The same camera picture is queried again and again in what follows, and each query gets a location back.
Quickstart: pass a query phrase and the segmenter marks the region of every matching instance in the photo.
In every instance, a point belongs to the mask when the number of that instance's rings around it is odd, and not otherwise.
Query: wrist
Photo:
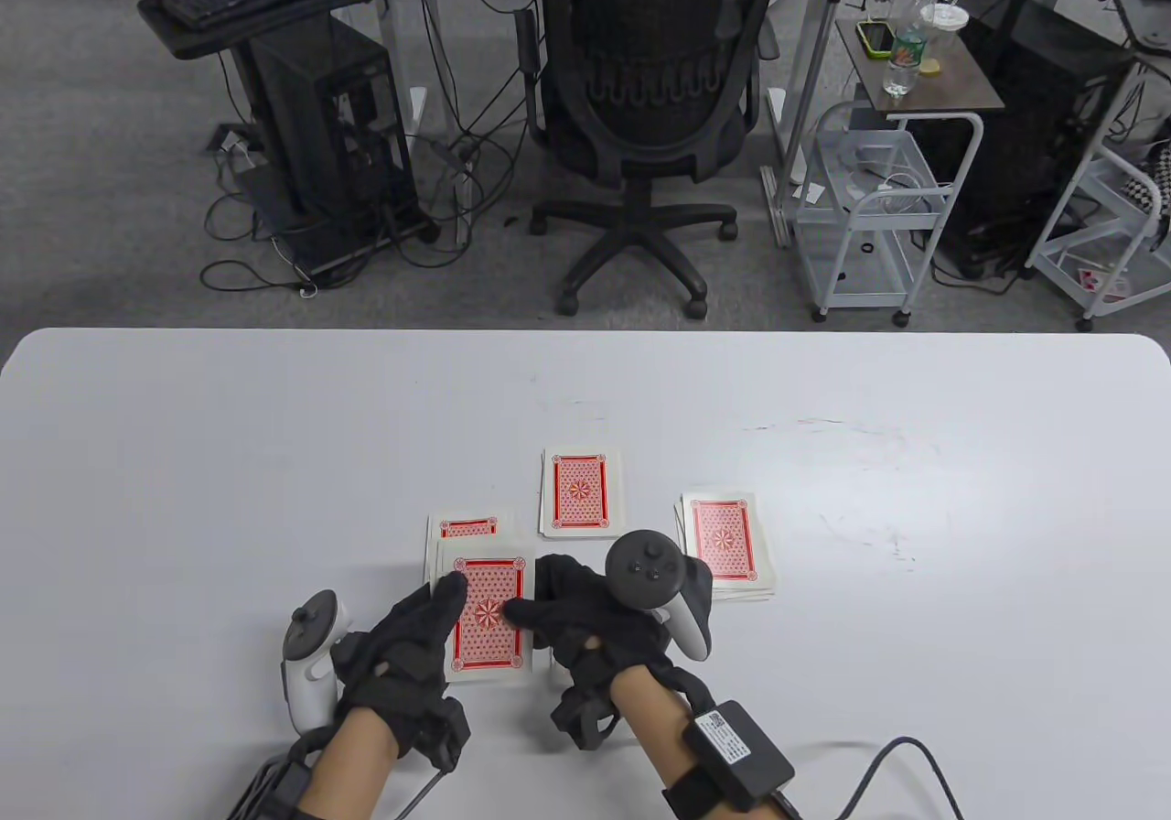
[[[398,758],[398,740],[386,720],[370,708],[352,708],[342,722],[342,729],[354,731],[374,750]]]
[[[636,664],[619,670],[610,683],[610,701],[621,710],[624,701],[634,697],[649,684],[657,685],[658,681],[651,676],[651,671],[645,664]]]

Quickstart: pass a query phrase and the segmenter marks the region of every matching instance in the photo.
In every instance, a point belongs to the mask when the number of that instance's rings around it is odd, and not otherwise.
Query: black glove
[[[444,643],[466,601],[467,579],[448,573],[433,594],[423,586],[369,633],[345,635],[330,652],[345,685],[336,719],[370,708],[393,732],[399,758],[415,747],[437,768],[453,770],[470,732],[460,703],[443,697]]]
[[[666,628],[616,601],[605,578],[589,567],[563,554],[540,558],[534,595],[505,603],[505,617],[533,631],[533,647],[552,647],[553,657],[569,669],[574,686],[562,693],[553,722],[581,750],[596,750],[617,725],[621,716],[610,684],[628,668],[645,664],[662,685],[684,692],[697,710],[712,703],[706,686],[666,657]],[[587,649],[590,637],[601,647]],[[607,718],[611,722],[600,729]]]
[[[569,555],[539,558],[534,597],[505,603],[505,617],[533,631],[534,649],[553,647],[553,657],[569,669],[575,685],[609,690],[610,681],[626,668],[670,668],[664,655],[671,641],[666,628],[618,603],[604,576]],[[602,648],[587,650],[590,637],[602,641]]]

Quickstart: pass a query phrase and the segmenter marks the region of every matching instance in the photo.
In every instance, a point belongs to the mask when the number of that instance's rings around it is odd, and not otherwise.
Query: smartphone
[[[886,60],[890,49],[895,47],[895,34],[886,21],[858,21],[858,41],[865,49],[867,57]]]

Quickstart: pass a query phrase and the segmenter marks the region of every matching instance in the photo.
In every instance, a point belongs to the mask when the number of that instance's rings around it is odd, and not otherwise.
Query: device label
[[[740,739],[735,729],[728,725],[718,710],[696,717],[696,727],[704,733],[713,747],[719,750],[720,757],[724,757],[724,761],[728,765],[735,765],[741,759],[752,756],[748,745]]]

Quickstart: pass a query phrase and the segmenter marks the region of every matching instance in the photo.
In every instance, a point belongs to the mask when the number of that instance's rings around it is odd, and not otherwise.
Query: chair base
[[[691,301],[684,313],[692,320],[707,315],[707,282],[699,275],[687,257],[664,232],[703,223],[720,224],[720,240],[735,240],[735,209],[727,204],[674,204],[651,206],[650,180],[626,182],[622,192],[622,206],[591,204],[582,200],[542,200],[533,207],[529,224],[532,234],[548,231],[549,218],[582,223],[603,228],[602,235],[581,259],[569,268],[561,283],[557,313],[573,316],[577,313],[577,289],[594,276],[603,265],[628,246],[641,246],[685,285]]]

